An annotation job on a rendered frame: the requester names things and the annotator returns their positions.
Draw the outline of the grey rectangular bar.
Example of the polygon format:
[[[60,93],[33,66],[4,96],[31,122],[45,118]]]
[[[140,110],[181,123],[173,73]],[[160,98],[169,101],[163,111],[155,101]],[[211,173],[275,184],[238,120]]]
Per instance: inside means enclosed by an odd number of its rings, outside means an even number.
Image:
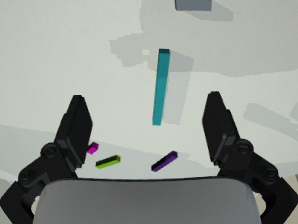
[[[211,11],[212,0],[175,0],[176,11]]]

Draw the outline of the lime green rod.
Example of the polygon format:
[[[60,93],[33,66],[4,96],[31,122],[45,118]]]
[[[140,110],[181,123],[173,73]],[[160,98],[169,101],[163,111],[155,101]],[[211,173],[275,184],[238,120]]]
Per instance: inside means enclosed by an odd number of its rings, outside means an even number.
[[[120,163],[120,159],[121,157],[119,157],[118,155],[115,155],[115,156],[97,161],[95,167],[97,167],[98,169],[101,169],[107,166],[111,166],[111,165]]]

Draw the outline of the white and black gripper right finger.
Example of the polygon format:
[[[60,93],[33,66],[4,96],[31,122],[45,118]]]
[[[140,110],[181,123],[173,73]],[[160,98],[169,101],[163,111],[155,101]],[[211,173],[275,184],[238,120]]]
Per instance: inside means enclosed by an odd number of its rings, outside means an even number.
[[[240,138],[219,91],[208,93],[202,125],[210,160],[220,168],[217,176],[244,180],[262,195],[266,203],[262,224],[284,224],[298,204],[298,194],[278,176],[273,164],[254,152],[250,141]]]

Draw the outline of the turquoise rod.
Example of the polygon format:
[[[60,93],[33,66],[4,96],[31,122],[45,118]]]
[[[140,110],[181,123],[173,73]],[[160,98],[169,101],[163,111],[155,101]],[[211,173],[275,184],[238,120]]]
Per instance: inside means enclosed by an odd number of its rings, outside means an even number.
[[[153,125],[161,126],[167,76],[170,61],[170,50],[160,49],[158,54],[158,66],[153,110]]]

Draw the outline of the purple rod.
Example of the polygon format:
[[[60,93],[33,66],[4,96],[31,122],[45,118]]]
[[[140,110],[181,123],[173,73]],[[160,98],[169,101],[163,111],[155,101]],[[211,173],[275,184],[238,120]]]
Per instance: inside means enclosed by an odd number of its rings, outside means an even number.
[[[162,169],[172,161],[178,158],[178,154],[175,151],[171,151],[169,154],[167,154],[165,157],[160,159],[158,162],[153,164],[151,166],[151,171],[157,172],[158,170]]]

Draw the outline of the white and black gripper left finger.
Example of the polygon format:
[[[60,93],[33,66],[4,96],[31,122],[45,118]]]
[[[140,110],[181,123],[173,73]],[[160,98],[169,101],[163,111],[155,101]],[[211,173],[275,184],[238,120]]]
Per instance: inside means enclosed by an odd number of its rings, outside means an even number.
[[[18,181],[0,199],[12,224],[33,224],[32,204],[48,183],[78,178],[75,170],[85,163],[92,127],[85,98],[73,95],[54,142],[42,147],[41,156],[20,171]]]

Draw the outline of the short magenta rod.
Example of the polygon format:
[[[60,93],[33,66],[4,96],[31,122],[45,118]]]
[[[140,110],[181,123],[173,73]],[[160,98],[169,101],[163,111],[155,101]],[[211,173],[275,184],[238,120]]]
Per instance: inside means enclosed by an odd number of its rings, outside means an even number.
[[[93,154],[94,152],[96,152],[98,150],[98,146],[99,144],[92,142],[87,149],[87,153],[89,154]]]

